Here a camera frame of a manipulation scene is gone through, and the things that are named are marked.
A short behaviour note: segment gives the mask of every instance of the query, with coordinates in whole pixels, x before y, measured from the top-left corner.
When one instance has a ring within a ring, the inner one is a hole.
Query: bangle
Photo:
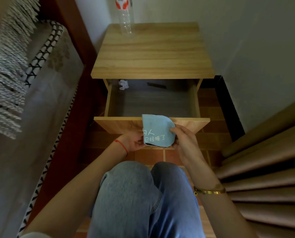
[[[119,140],[114,140],[116,143],[119,143],[119,144],[121,144],[121,146],[124,148],[124,150],[126,151],[126,153],[127,153],[127,156],[128,156],[128,151],[127,151],[127,148],[119,141]]]
[[[194,195],[196,196],[198,192],[202,193],[203,195],[205,195],[205,194],[219,195],[219,194],[226,193],[226,189],[223,188],[221,190],[205,190],[205,189],[198,189],[194,186]]]

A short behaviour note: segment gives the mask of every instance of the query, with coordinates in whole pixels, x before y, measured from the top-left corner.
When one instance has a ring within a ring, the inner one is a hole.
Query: white wall
[[[114,0],[76,0],[99,51]],[[295,0],[133,0],[135,22],[197,21],[248,131],[295,101]]]

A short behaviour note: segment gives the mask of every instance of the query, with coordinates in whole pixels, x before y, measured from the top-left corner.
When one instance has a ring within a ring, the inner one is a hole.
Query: beige curtain
[[[259,237],[295,237],[295,103],[222,150],[215,170]]]

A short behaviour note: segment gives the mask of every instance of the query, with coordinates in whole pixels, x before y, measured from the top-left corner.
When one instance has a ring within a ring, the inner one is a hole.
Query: nightstand top
[[[110,24],[91,73],[98,79],[214,78],[196,22],[138,23],[133,38]]]

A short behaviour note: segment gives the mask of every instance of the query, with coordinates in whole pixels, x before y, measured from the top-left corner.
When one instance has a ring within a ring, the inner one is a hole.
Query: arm
[[[177,135],[173,147],[178,151],[195,187],[204,190],[222,189],[220,181],[206,163],[198,147],[196,136],[181,125],[171,128],[171,131]],[[198,193],[198,195],[217,238],[257,237],[227,194]]]
[[[118,140],[128,152],[141,149],[143,132],[129,132]],[[126,156],[121,144],[113,142],[109,147],[64,188],[41,210],[23,234],[41,232],[52,238],[73,237],[96,200],[103,175],[120,163]]]

